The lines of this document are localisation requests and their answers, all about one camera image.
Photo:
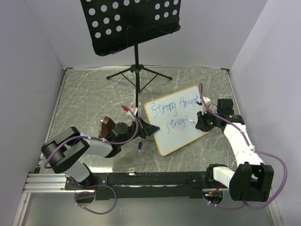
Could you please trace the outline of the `blue marker cap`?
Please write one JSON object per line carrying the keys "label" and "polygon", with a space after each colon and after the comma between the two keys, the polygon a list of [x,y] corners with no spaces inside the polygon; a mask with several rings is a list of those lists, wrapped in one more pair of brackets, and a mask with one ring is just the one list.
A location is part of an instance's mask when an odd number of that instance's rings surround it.
{"label": "blue marker cap", "polygon": [[142,147],[142,142],[139,142],[139,144],[138,144],[138,152],[140,153],[141,152],[141,147]]}

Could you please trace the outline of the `yellow framed whiteboard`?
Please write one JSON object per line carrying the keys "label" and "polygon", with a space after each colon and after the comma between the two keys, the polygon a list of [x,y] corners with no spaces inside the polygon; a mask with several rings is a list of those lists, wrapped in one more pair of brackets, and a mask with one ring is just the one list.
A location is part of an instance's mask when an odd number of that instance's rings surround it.
{"label": "yellow framed whiteboard", "polygon": [[149,124],[160,127],[154,133],[160,155],[167,156],[207,135],[188,121],[197,122],[197,113],[201,110],[198,97],[198,86],[195,85],[145,103]]}

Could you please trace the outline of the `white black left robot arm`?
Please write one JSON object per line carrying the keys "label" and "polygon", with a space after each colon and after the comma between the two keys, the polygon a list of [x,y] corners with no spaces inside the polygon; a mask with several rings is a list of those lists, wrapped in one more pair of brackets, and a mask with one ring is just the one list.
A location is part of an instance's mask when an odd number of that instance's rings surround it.
{"label": "white black left robot arm", "polygon": [[124,122],[115,123],[111,118],[101,120],[98,139],[89,139],[76,127],[69,127],[61,134],[46,142],[41,152],[47,164],[57,174],[65,173],[76,180],[82,189],[88,189],[93,183],[93,174],[88,166],[79,161],[84,154],[112,158],[121,152],[121,146],[130,139],[141,137],[146,139],[160,128],[148,124],[140,117],[128,126]]}

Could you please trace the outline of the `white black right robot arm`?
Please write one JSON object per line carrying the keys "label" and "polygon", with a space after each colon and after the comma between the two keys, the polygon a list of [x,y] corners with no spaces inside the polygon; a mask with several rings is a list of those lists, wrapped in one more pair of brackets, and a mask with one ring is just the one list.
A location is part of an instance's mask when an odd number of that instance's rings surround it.
{"label": "white black right robot arm", "polygon": [[209,98],[198,99],[197,104],[202,109],[197,113],[195,128],[202,132],[220,128],[230,143],[237,163],[236,170],[223,164],[210,164],[206,169],[206,184],[209,187],[217,187],[220,183],[226,186],[234,201],[266,202],[274,170],[264,164],[255,152],[242,116],[234,113],[232,99],[218,99],[215,113],[209,109]]}

